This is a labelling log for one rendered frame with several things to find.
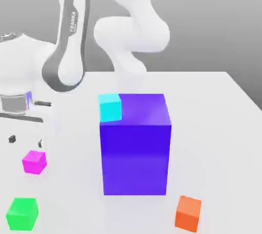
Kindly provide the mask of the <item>small green cube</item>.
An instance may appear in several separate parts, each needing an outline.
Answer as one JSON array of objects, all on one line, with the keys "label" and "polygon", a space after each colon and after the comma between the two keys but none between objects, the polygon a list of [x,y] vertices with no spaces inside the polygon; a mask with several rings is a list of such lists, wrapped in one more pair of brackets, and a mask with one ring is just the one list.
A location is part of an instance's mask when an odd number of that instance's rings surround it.
[{"label": "small green cube", "polygon": [[10,230],[31,231],[38,217],[36,198],[16,197],[12,201],[6,219]]}]

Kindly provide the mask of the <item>small cyan cube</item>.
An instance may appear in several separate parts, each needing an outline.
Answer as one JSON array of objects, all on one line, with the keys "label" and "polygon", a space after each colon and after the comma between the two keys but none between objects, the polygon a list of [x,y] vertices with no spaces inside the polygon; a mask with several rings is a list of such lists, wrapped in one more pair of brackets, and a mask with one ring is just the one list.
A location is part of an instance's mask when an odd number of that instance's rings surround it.
[{"label": "small cyan cube", "polygon": [[122,119],[122,103],[118,93],[99,94],[98,102],[101,123]]}]

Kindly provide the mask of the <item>large purple box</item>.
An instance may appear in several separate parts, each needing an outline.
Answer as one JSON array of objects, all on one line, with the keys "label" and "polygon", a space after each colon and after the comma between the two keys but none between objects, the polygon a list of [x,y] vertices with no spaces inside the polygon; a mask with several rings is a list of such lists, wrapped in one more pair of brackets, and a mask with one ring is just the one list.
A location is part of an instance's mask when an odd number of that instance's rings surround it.
[{"label": "large purple box", "polygon": [[100,123],[105,195],[165,195],[171,120],[162,93],[121,93],[122,119]]}]

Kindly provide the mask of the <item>small orange cube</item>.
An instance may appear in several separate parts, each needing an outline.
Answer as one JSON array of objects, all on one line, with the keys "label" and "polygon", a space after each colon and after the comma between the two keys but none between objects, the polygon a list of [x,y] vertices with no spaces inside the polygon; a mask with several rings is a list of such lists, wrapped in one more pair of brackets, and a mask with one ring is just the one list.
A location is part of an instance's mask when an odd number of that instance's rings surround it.
[{"label": "small orange cube", "polygon": [[180,196],[176,210],[175,227],[196,233],[200,218],[201,205],[202,202],[199,199]]}]

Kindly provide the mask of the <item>small magenta cube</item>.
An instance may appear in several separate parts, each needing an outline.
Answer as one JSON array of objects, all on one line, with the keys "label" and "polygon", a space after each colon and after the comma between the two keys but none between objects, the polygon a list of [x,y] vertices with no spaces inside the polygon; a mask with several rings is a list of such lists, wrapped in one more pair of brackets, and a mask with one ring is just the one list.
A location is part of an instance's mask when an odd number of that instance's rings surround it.
[{"label": "small magenta cube", "polygon": [[47,166],[46,153],[30,150],[22,159],[25,173],[40,175]]}]

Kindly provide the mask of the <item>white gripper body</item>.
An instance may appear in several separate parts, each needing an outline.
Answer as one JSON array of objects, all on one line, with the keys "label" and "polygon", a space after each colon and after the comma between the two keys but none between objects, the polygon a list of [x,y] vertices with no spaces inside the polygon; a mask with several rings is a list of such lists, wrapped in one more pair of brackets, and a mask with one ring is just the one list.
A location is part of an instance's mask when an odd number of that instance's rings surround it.
[{"label": "white gripper body", "polygon": [[53,118],[47,113],[7,114],[0,112],[0,135],[13,134],[55,135]]}]

